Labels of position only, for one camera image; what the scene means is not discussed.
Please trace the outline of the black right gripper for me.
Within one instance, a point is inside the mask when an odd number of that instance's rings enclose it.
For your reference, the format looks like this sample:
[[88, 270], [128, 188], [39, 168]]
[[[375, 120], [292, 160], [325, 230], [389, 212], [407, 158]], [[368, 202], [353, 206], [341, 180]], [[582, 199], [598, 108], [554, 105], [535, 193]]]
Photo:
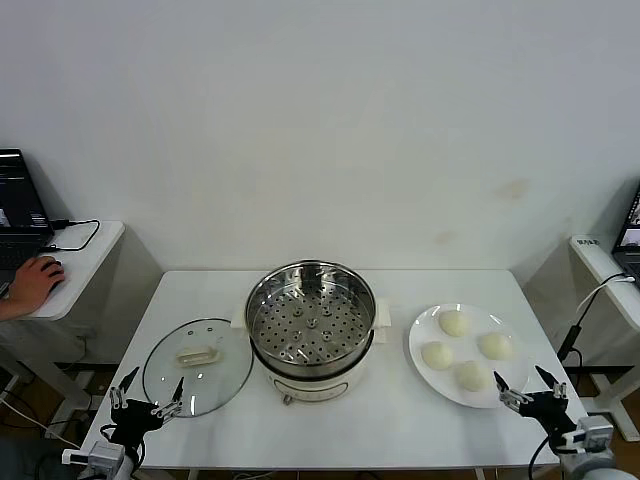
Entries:
[[523, 394], [511, 389], [506, 380], [494, 371], [499, 400], [508, 408], [519, 408], [519, 414], [538, 421], [548, 435], [565, 434], [575, 430], [575, 423], [567, 415], [567, 386], [539, 365], [535, 370], [552, 392]]

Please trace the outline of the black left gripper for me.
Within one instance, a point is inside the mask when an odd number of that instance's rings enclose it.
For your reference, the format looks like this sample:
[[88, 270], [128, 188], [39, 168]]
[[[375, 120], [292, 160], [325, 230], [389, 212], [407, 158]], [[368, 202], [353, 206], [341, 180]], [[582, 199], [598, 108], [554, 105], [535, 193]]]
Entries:
[[181, 377], [165, 406], [139, 400], [127, 400], [126, 393], [133, 383], [138, 367], [125, 375], [116, 387], [109, 390], [111, 404], [111, 421], [115, 425], [110, 434], [110, 442], [127, 448], [138, 448], [142, 445], [146, 433], [162, 427], [163, 417], [176, 416], [182, 409], [184, 378]]

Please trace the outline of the person's bare hand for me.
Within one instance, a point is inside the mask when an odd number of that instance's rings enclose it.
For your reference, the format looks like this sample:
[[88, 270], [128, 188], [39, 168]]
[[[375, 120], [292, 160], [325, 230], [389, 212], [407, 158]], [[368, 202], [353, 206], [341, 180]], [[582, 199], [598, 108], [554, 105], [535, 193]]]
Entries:
[[64, 268], [54, 257], [28, 259], [17, 269], [8, 294], [1, 301], [1, 320], [35, 312], [46, 302], [52, 289], [64, 280]]

